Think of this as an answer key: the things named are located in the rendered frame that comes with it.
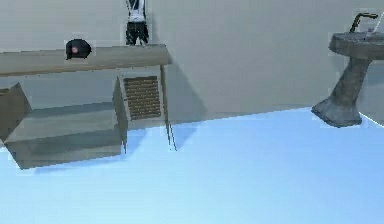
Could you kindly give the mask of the black and white figure statue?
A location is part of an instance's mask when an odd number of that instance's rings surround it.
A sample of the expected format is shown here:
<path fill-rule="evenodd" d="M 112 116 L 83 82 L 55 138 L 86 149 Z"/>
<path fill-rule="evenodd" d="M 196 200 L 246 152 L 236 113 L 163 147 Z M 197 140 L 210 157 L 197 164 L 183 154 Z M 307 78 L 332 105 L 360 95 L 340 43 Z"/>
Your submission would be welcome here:
<path fill-rule="evenodd" d="M 126 44 L 141 46 L 148 44 L 148 28 L 146 22 L 146 0 L 125 0 L 128 10 L 126 25 Z"/>

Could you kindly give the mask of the brown wooden shelf table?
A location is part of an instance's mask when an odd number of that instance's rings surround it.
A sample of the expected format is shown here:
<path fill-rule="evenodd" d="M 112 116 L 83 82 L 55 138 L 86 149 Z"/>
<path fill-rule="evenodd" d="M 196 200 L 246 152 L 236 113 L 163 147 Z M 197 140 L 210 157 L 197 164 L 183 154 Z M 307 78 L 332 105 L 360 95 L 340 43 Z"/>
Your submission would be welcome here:
<path fill-rule="evenodd" d="M 20 169 L 117 156 L 130 126 L 168 119 L 163 44 L 0 53 L 0 142 Z"/>

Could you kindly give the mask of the black round object pink spot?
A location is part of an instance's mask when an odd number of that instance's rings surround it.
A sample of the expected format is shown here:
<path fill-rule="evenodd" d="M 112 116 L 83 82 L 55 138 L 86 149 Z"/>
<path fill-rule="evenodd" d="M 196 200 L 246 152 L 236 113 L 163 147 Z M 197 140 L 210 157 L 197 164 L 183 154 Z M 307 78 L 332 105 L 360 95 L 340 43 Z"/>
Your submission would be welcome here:
<path fill-rule="evenodd" d="M 83 39 L 73 39 L 66 43 L 66 59 L 87 58 L 92 52 L 90 44 Z"/>

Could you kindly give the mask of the brown bent sink faucet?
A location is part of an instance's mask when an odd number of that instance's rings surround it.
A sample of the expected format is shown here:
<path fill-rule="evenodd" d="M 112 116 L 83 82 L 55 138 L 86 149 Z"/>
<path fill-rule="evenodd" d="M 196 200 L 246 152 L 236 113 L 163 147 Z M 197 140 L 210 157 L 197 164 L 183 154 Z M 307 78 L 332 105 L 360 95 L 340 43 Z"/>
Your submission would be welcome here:
<path fill-rule="evenodd" d="M 360 21 L 361 21 L 361 18 L 362 17 L 365 17 L 365 18 L 370 18 L 370 19 L 376 19 L 378 18 L 378 14 L 375 14 L 375 13 L 358 13 L 354 20 L 353 20 L 353 23 L 351 25 L 351 28 L 349 29 L 349 33 L 354 33 L 356 31 L 356 29 L 358 28 L 359 24 L 360 24 Z"/>

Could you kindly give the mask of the grey stone pedestal sink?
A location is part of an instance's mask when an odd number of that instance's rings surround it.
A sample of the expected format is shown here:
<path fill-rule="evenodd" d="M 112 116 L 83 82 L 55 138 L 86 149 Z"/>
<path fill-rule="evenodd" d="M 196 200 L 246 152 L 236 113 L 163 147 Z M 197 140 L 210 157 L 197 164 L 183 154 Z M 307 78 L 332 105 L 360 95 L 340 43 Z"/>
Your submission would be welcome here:
<path fill-rule="evenodd" d="M 311 112 L 337 128 L 360 125 L 362 119 L 356 102 L 369 65 L 384 60 L 384 33 L 334 33 L 329 50 L 348 57 L 349 61 L 332 93 L 314 105 Z"/>

